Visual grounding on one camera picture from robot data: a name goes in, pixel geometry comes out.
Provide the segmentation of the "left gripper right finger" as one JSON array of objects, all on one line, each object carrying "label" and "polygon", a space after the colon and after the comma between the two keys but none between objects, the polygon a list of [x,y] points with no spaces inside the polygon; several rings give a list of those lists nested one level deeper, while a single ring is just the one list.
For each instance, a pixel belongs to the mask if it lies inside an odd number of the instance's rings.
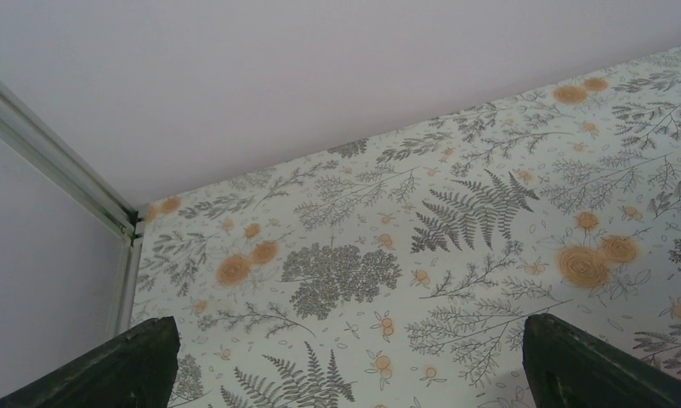
[{"label": "left gripper right finger", "polygon": [[681,407],[681,380],[553,314],[525,320],[522,352],[537,407]]}]

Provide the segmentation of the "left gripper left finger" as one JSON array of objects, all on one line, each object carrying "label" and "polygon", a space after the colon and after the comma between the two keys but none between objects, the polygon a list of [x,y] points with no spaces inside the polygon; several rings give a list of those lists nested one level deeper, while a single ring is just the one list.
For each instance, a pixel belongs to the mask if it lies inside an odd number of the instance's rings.
[{"label": "left gripper left finger", "polygon": [[166,407],[179,363],[172,316],[151,318],[0,398],[0,407]]}]

